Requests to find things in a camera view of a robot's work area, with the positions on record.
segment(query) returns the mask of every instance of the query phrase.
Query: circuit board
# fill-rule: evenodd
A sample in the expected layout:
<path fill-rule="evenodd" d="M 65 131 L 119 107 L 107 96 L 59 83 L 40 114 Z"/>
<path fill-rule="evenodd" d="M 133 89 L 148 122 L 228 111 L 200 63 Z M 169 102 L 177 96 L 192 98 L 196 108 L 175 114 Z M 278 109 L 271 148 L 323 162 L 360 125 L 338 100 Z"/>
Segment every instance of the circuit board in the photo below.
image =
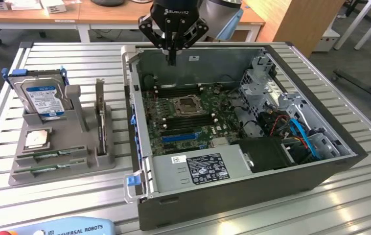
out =
<path fill-rule="evenodd" d="M 216 86 L 201 86 L 199 89 L 201 92 L 197 94 L 187 95 L 187 92 L 180 92 L 183 96 L 169 97 L 153 91 L 143 92 L 153 156 L 212 148 L 215 143 L 227 144 L 243 138 L 240 121 L 231 108 L 231 91 L 223 91 Z M 181 128 L 171 130 L 173 135 L 167 135 L 169 119 L 183 120 L 203 116 L 214 120 L 210 125 L 180 126 Z"/>

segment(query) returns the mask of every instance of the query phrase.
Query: robotic arm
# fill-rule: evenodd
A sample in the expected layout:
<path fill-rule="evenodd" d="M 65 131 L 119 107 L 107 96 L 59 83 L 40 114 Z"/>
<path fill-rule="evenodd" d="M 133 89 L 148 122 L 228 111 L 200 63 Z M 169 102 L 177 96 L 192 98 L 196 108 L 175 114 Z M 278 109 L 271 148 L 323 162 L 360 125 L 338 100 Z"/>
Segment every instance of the robotic arm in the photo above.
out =
<path fill-rule="evenodd" d="M 204 35 L 222 39 L 232 36 L 243 14 L 240 5 L 240 0 L 153 0 L 151 13 L 139 18 L 139 29 L 155 47 L 163 49 L 169 65 L 176 65 L 181 49 Z M 153 31 L 153 22 L 163 35 Z M 207 22 L 214 25 L 214 36 Z"/>

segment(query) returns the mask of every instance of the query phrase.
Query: slotted metal surface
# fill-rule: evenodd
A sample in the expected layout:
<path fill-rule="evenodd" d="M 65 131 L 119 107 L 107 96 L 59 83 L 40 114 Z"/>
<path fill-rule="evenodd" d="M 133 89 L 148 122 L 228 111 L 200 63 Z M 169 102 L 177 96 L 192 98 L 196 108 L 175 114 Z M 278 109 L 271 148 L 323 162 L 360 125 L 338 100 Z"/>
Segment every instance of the slotted metal surface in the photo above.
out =
<path fill-rule="evenodd" d="M 81 85 L 83 106 L 93 105 L 95 80 L 104 78 L 117 166 L 60 182 L 11 187 L 7 182 L 23 124 L 23 105 L 15 92 L 4 86 L 0 94 L 0 229 L 68 216 L 91 216 L 111 219 L 117 234 L 128 235 L 371 235 L 371 123 L 295 48 L 282 43 L 274 43 L 272 47 L 368 151 L 368 157 L 312 191 L 153 231 L 139 230 L 136 205 L 124 202 L 123 194 L 123 176 L 132 171 L 121 77 L 123 44 L 35 43 L 31 49 L 19 49 L 13 68 L 45 70 L 64 65 L 69 83 Z M 292 91 L 282 71 L 278 71 L 278 79 Z"/>

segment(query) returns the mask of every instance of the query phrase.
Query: hard drive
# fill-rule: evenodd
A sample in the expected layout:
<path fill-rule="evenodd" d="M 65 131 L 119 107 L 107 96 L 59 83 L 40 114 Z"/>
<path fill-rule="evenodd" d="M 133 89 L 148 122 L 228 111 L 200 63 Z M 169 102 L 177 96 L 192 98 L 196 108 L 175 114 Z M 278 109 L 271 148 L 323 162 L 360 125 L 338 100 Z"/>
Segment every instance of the hard drive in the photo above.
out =
<path fill-rule="evenodd" d="M 5 78 L 23 102 L 27 114 L 39 114 L 43 120 L 64 117 L 72 109 L 71 100 L 64 95 L 68 85 L 65 70 L 15 70 Z"/>

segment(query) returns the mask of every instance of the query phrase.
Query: cpu socket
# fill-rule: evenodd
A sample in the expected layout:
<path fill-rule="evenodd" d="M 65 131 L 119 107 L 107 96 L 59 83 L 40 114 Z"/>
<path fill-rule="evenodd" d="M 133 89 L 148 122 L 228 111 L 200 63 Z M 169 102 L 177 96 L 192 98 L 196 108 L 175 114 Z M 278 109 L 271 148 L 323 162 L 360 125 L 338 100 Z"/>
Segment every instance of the cpu socket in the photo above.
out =
<path fill-rule="evenodd" d="M 172 99 L 175 105 L 175 116 L 193 116 L 205 113 L 201 108 L 200 98 L 196 95 L 188 95 L 185 97 Z"/>

